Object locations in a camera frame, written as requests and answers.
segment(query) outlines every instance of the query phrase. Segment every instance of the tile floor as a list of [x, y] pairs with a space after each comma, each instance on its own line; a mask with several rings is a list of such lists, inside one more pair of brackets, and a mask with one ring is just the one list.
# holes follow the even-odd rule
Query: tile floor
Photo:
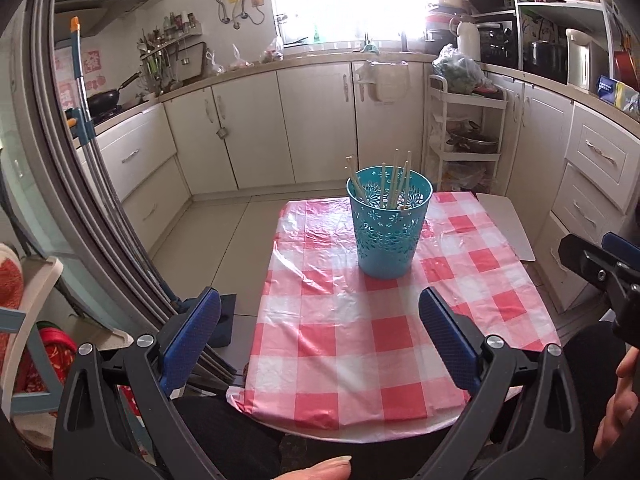
[[[336, 189], [194, 202], [156, 253], [154, 263], [180, 298], [193, 298], [205, 286], [213, 286], [221, 294], [238, 295], [231, 345], [218, 350], [235, 368], [241, 370], [249, 359], [281, 209], [290, 200], [334, 196], [345, 196], [345, 192]], [[600, 319], [606, 310], [595, 305], [558, 314], [535, 264], [526, 267], [563, 343]]]

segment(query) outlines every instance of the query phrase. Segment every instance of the table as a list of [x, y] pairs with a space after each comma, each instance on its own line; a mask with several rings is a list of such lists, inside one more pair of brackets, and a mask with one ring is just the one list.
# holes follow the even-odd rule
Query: table
[[514, 348], [559, 343], [536, 287], [471, 193], [436, 193], [412, 267], [375, 280], [358, 267], [348, 198], [280, 213], [245, 388], [227, 400], [311, 438], [380, 442], [453, 424], [457, 389], [418, 317], [434, 286], [452, 309]]

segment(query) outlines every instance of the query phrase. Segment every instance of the microwave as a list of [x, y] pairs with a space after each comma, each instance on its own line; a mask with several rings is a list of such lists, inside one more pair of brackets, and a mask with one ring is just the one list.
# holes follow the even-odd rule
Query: microwave
[[518, 68], [518, 35], [513, 21], [477, 23], [480, 33], [480, 61]]

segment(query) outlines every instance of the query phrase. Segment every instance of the range hood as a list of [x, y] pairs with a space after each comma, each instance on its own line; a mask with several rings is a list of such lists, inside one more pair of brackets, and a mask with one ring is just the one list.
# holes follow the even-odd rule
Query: range hood
[[82, 37], [95, 36], [113, 20], [137, 9], [147, 0], [56, 0], [54, 5], [54, 43], [66, 46], [71, 18], [78, 16]]

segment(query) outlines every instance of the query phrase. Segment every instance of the human hand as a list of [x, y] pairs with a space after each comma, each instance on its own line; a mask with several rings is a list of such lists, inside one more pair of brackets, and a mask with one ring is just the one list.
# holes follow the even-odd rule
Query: human hand
[[622, 434], [638, 406], [638, 396], [631, 388], [639, 354], [640, 350], [630, 348], [616, 370], [618, 376], [616, 393], [607, 403], [606, 414], [600, 423], [596, 441], [593, 444], [593, 452], [600, 459]]
[[278, 476], [275, 480], [348, 480], [351, 476], [350, 461], [350, 456], [339, 456], [325, 460], [309, 469]]

